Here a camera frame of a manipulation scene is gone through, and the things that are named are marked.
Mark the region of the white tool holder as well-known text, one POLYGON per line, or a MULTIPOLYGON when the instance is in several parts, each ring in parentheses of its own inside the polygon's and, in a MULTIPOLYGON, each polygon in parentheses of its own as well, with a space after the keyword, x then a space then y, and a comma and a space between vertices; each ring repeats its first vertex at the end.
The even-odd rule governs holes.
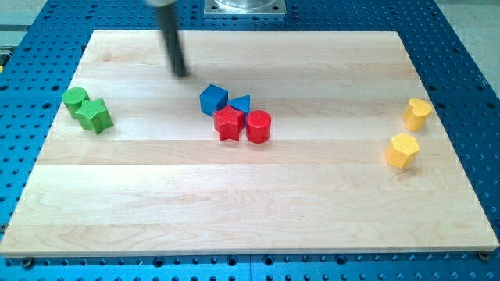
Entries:
POLYGON ((176 1, 177 0, 145 0, 151 7, 165 7, 174 4, 176 1))

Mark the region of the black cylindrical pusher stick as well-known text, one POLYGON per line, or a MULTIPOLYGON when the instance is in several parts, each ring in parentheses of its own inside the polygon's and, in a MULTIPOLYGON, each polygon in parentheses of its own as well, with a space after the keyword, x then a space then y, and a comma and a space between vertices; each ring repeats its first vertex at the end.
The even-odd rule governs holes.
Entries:
POLYGON ((188 71, 184 61, 183 50, 180 45, 174 4, 156 7, 155 14, 158 25, 162 31, 163 40, 166 46, 166 54, 170 61, 173 74, 178 77, 187 76, 188 71))

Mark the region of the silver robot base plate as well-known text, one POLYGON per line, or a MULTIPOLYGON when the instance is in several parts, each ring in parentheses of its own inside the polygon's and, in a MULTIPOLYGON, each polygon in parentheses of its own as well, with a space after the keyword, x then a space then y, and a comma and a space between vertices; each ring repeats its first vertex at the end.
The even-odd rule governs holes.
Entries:
POLYGON ((285 0, 205 0, 208 16, 284 16, 285 0))

